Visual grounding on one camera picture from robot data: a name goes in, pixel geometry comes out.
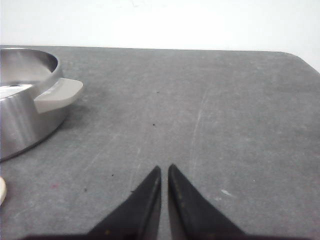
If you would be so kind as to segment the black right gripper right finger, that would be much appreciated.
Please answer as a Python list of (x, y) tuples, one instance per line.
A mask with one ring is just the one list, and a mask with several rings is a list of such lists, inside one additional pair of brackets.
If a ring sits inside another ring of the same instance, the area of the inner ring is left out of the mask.
[(168, 207), (174, 237), (246, 235), (206, 200), (175, 164), (168, 168)]

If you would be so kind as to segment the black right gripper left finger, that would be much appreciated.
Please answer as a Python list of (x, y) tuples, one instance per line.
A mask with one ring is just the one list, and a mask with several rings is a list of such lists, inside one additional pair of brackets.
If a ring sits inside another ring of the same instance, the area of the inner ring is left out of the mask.
[(130, 196), (88, 232), (98, 237), (156, 237), (161, 215), (162, 176), (159, 166)]

